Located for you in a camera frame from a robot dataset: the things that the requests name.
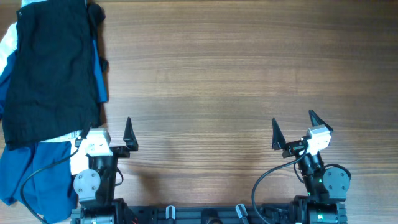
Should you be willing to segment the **black shorts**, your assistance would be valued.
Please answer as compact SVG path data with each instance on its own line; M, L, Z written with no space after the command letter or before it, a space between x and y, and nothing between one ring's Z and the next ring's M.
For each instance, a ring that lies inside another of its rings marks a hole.
M101 123L93 36L96 3L43 1L17 12L17 55L2 119L15 149Z

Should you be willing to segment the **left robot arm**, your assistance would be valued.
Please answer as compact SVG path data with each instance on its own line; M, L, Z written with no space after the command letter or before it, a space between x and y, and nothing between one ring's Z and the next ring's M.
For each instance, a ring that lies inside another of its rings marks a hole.
M78 173L73 188L78 194L80 208L71 213L72 224L138 223L138 218L122 198L115 198L115 188L121 185L118 160L130 158L139 145L131 119L126 120L123 146L111 146L107 129L88 127L76 138L75 147L88 158L88 168Z

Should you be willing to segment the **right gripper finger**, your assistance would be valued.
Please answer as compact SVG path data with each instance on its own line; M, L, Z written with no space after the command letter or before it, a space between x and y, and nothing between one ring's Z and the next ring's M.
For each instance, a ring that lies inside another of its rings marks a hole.
M324 125L329 131L333 130L333 128L330 125L328 125L324 120L322 120L316 114L316 112L314 112L314 110L309 110L308 114L309 114L310 121L311 121L313 127Z
M286 145L285 137L275 118L272 119L272 149L280 150Z

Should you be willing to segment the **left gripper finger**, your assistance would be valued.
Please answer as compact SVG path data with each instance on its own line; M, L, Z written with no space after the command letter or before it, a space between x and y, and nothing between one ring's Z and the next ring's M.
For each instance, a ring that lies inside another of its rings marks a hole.
M135 134L134 134L134 131L132 128L132 123L131 123L130 117L128 117L126 120L123 141L126 143L126 147L128 148L129 151L138 151L139 150L139 145L138 145L137 139L135 137Z
M79 148L83 140L87 139L87 135L91 129L91 123L88 123L88 125L83 129L83 131L78 135L78 137L75 139L75 147Z

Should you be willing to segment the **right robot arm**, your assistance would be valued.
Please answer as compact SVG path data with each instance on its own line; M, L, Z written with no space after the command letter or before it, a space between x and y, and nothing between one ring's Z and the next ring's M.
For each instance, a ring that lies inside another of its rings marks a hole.
M346 223L346 193L351 173L339 164L324 164L320 151L330 145L333 128L313 110L309 110L312 126L304 137L287 142L276 121L272 120L272 148L282 157L294 157L294 169L307 190L288 206L290 223Z

